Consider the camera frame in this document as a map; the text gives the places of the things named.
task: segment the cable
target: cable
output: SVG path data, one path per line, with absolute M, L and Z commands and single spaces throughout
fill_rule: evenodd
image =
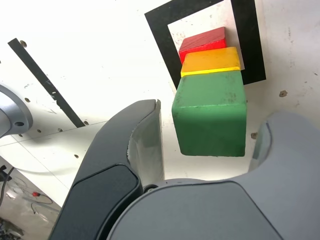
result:
M 3 181 L 3 185 L 2 185 L 2 188 L 1 188 L 1 196 L 0 196 L 0 207 L 1 207 L 1 205 L 2 205 L 2 201 L 4 200 L 5 188 L 6 188 L 7 181 L 8 181 L 8 179 L 9 179 L 9 177 L 10 177 L 10 174 L 12 173 L 12 171 L 13 171 L 14 169 L 15 169 L 14 167 L 12 167 L 12 168 L 10 169 L 10 171 L 9 171 L 8 174 L 6 175 L 5 180 Z

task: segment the dark spot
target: dark spot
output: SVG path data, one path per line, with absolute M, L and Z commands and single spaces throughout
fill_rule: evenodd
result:
M 283 90 L 280 92 L 279 97 L 283 98 L 283 97 L 287 96 L 287 94 L 288 94 L 288 92 L 286 90 Z
M 22 45 L 22 47 L 26 48 L 27 47 L 27 43 L 23 40 L 20 40 L 20 44 Z
M 257 139 L 258 133 L 257 132 L 253 132 L 251 133 L 251 138 L 252 139 Z
M 18 127 L 22 127 L 22 126 L 24 126 L 25 124 L 24 124 L 23 122 L 21 122 L 21 121 L 17 121 L 17 122 L 14 123 L 14 125 L 15 125 L 15 126 L 18 126 Z

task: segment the wooden block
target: wooden block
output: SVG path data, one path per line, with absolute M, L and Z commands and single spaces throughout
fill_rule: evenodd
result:
M 247 101 L 241 72 L 183 77 L 173 101 L 172 117 L 182 154 L 244 156 Z
M 201 34 L 185 38 L 179 49 L 179 56 L 181 63 L 183 64 L 186 54 L 188 53 L 226 47 L 225 27 L 219 27 L 211 31 L 206 31 Z
M 182 65 L 181 77 L 238 70 L 240 70 L 239 56 L 233 46 L 188 53 Z

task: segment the screw hole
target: screw hole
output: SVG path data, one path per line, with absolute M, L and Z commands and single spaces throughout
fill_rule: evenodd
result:
M 257 136 L 258 136 L 258 133 L 257 132 L 253 132 L 251 133 L 251 138 L 256 140 L 257 139 Z
M 27 43 L 23 40 L 20 40 L 20 44 L 22 45 L 22 47 L 26 48 L 27 47 Z
M 18 127 L 22 127 L 25 124 L 23 122 L 21 122 L 21 121 L 17 121 L 17 122 L 14 123 L 14 125 L 16 125 Z

